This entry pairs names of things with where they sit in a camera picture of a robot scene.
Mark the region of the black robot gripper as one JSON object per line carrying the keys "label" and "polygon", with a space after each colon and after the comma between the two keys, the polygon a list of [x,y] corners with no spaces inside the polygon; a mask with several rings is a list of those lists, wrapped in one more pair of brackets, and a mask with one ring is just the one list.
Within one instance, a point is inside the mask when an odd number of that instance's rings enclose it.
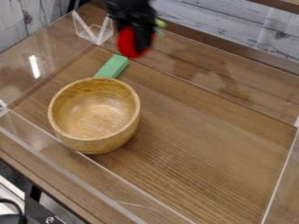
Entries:
{"label": "black robot gripper", "polygon": [[105,6],[117,32],[133,26],[135,51],[141,54],[151,47],[155,37],[156,11],[151,0],[105,0]]}

